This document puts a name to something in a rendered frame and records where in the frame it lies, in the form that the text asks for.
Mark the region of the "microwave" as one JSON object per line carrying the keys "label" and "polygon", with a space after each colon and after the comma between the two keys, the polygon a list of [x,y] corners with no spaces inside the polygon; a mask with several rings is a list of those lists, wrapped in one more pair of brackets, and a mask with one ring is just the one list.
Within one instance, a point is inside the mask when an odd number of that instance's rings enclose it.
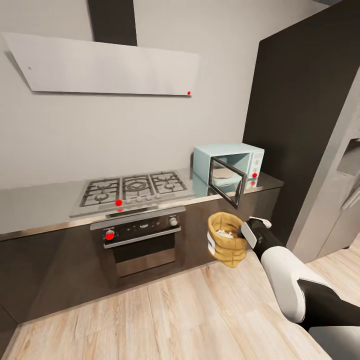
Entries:
{"label": "microwave", "polygon": [[236,210],[247,179],[259,177],[265,150],[242,142],[196,145],[193,172]]}

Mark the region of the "popcorn bag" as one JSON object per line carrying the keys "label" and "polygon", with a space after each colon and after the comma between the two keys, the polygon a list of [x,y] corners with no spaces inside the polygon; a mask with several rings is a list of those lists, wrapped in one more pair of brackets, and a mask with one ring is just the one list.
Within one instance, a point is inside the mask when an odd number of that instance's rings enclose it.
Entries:
{"label": "popcorn bag", "polygon": [[[238,227],[242,225],[241,219],[227,212],[217,212],[208,219],[208,251],[230,268],[237,268],[247,256],[247,240],[237,236]],[[230,236],[224,236],[219,231]]]}

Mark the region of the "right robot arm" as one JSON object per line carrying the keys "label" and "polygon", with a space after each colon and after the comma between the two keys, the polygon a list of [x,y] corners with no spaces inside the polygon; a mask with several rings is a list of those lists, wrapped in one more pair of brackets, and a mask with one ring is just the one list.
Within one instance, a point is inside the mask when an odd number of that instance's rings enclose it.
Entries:
{"label": "right robot arm", "polygon": [[284,317],[303,327],[332,360],[360,360],[360,307],[349,303],[267,229],[251,217],[238,226],[268,277]]}

